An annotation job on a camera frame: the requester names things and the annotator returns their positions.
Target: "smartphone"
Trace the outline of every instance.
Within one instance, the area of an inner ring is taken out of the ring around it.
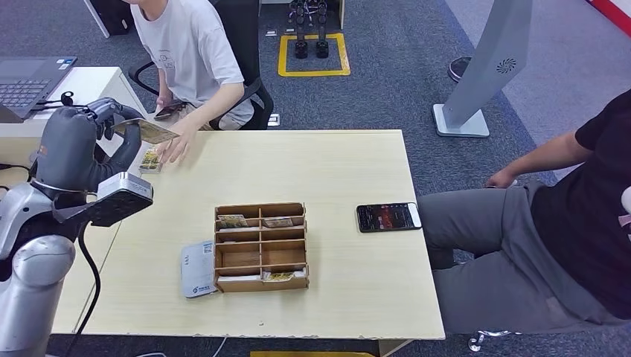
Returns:
[[[414,202],[357,206],[359,231],[410,231],[420,229],[418,207]]]
[[[153,120],[164,120],[169,118],[174,112],[182,108],[184,103],[181,100],[174,100],[169,106],[165,106],[153,117]]]

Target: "chair armrest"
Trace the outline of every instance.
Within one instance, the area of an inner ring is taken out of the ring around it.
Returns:
[[[159,95],[158,91],[156,91],[155,89],[149,87],[148,85],[142,83],[140,81],[140,73],[142,73],[142,71],[144,71],[145,69],[151,67],[153,65],[153,61],[149,61],[141,66],[137,66],[134,65],[131,68],[129,68],[127,75],[129,75],[129,78],[136,84],[138,84],[140,87],[144,88],[147,91],[150,91],[151,93],[155,94],[155,95]]]
[[[252,82],[251,85],[246,86],[245,90],[243,91],[243,96],[236,104],[232,106],[232,108],[230,108],[230,110],[234,109],[235,106],[238,106],[239,104],[249,99],[251,96],[255,95],[256,92],[259,90],[261,83],[262,82],[260,80],[260,77],[258,77],[256,80],[254,80],[254,82]]]

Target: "laptop keyboard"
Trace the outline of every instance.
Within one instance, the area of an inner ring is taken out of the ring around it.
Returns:
[[[21,108],[41,96],[50,80],[0,80],[0,104]]]

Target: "card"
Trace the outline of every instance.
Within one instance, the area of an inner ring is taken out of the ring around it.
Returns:
[[[248,227],[248,221],[242,214],[220,214],[217,218],[220,221],[220,228]]]
[[[290,281],[294,277],[294,273],[270,273],[269,271],[263,272],[263,281],[267,283],[282,283]]]
[[[142,163],[138,168],[141,173],[160,173],[162,170],[162,164],[160,163],[160,156],[155,147],[150,147],[144,157]]]
[[[263,219],[263,225],[267,228],[285,228],[293,227],[294,222],[289,217],[275,217]]]
[[[163,128],[158,124],[140,118],[125,120],[124,122],[114,126],[114,130],[117,133],[124,135],[125,126],[132,123],[137,123],[140,126],[140,136],[142,140],[150,144],[160,144],[164,143],[165,141],[169,141],[171,139],[179,137],[178,134],[176,134],[175,132],[171,132],[169,129]]]

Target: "person's hand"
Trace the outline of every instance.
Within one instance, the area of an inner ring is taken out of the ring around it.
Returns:
[[[177,123],[173,124],[169,130],[175,132],[179,137],[158,145],[156,152],[160,156],[160,162],[176,162],[178,158],[183,158],[188,152],[189,146],[193,143],[195,134],[200,126],[196,121],[187,115]]]
[[[156,99],[156,114],[159,113],[165,106],[169,106],[173,101],[173,97],[160,96]]]
[[[485,187],[497,187],[497,188],[508,188],[513,184],[517,175],[508,172],[506,169],[502,169],[498,171],[495,175],[491,176],[487,183],[484,184]]]

